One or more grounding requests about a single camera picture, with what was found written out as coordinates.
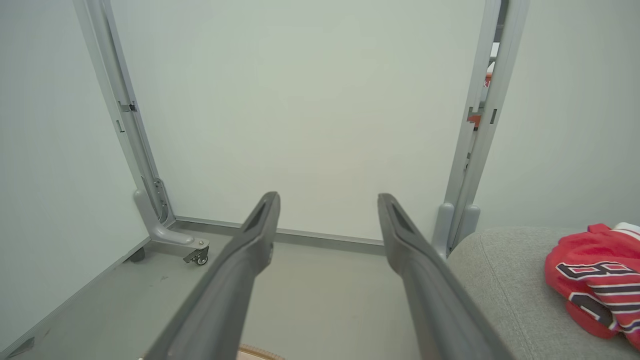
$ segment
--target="black number on jersey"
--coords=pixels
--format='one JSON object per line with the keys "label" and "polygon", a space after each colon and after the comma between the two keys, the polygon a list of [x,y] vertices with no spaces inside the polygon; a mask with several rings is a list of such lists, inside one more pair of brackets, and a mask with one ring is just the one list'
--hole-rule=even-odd
{"label": "black number on jersey", "polygon": [[560,263],[556,266],[556,269],[558,269],[558,271],[560,271],[564,276],[574,280],[585,277],[638,274],[635,270],[613,261],[602,261],[592,265],[567,265],[565,263]]}
{"label": "black number on jersey", "polygon": [[595,320],[613,330],[616,325],[616,319],[609,309],[601,302],[587,293],[571,293],[569,301],[576,304],[582,310],[589,313]]}

